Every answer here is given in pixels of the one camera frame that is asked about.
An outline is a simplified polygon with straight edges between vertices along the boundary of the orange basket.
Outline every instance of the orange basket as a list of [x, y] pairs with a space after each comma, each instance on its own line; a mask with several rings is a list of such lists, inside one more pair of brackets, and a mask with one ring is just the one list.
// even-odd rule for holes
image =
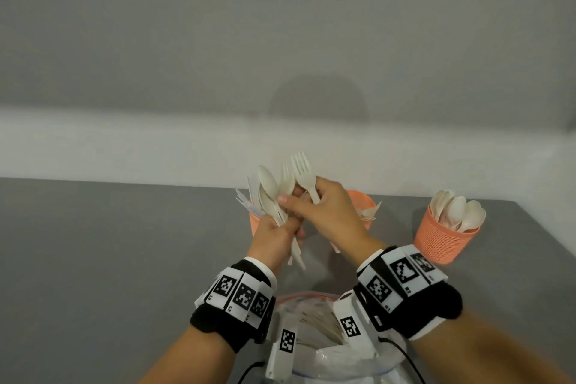
[[470, 232], [456, 232], [446, 228], [432, 216], [428, 207], [416, 233], [414, 246], [429, 260], [448, 264], [454, 261], [479, 230], [480, 228], [476, 228]]
[[[361, 191], [356, 191], [356, 190], [346, 190], [346, 191], [348, 191], [348, 194], [350, 195], [350, 198], [352, 199], [352, 205], [354, 206], [356, 211], [358, 211], [359, 209], [368, 209], [368, 208], [372, 208], [372, 207], [376, 206], [376, 203], [367, 194], [365, 194]], [[258, 224], [260, 223], [260, 219], [252, 213], [248, 213], [248, 214], [250, 216], [250, 229], [252, 230], [252, 236], [254, 237], [254, 234], [256, 234], [256, 230], [258, 229]], [[370, 226], [372, 225], [372, 221], [371, 220], [370, 221], [364, 221], [363, 223], [364, 223], [364, 228], [369, 230]]]

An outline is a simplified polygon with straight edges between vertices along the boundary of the orange cup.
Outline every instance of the orange cup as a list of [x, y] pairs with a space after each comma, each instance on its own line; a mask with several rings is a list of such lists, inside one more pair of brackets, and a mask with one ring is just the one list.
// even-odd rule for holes
[[480, 228], [470, 232], [452, 231], [441, 225], [428, 207], [414, 238], [414, 246], [429, 260], [448, 264], [454, 261], [479, 230]]
[[[348, 191], [348, 194], [352, 199], [352, 205], [355, 207], [356, 210], [368, 209], [376, 206], [376, 203], [367, 194], [356, 190], [346, 190], [346, 191]], [[254, 237], [254, 234], [256, 234], [256, 230], [258, 229], [260, 219], [252, 213], [248, 214], [250, 216], [250, 229], [252, 230], [252, 236]], [[367, 230], [370, 229], [371, 225], [372, 225], [371, 220], [364, 222], [364, 228], [366, 228]]]

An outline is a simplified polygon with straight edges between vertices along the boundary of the wristband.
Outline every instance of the wristband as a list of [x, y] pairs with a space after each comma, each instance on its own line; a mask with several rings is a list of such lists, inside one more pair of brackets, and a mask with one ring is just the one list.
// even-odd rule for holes
[[369, 260], [354, 291], [379, 332], [394, 328], [415, 340], [462, 313], [460, 294], [414, 245], [392, 246]]
[[221, 271], [200, 295], [190, 324], [204, 333], [217, 332], [236, 353], [251, 338], [263, 343], [275, 304], [271, 284], [256, 264], [243, 259]]

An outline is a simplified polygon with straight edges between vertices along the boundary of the person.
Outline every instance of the person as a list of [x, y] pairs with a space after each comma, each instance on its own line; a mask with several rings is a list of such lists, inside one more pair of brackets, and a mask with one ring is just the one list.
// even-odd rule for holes
[[[330, 242], [360, 266], [386, 244], [369, 235], [341, 184], [318, 177], [321, 202], [279, 196], [288, 212], [309, 220]], [[290, 256], [292, 239], [301, 221], [290, 217], [278, 227], [262, 217], [248, 257], [265, 264], [276, 275]], [[442, 384], [569, 384], [558, 367], [540, 358], [508, 335], [464, 308], [423, 337], [412, 341], [428, 370]], [[236, 354], [216, 332], [190, 326], [166, 351], [139, 384], [224, 384]]]

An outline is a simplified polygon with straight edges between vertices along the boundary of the table surface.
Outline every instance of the table surface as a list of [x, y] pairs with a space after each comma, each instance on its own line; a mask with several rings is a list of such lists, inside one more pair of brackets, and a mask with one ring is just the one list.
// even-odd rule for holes
[[[233, 189], [0, 179], [0, 380], [135, 382], [214, 275], [246, 253], [248, 214], [234, 199]], [[373, 199], [373, 235], [410, 243], [428, 198]], [[517, 203], [482, 204], [482, 230], [442, 270], [467, 307], [576, 380], [576, 260]], [[278, 294], [349, 290], [353, 267], [306, 228], [308, 270], [286, 268]], [[249, 343], [230, 382], [264, 352]]]

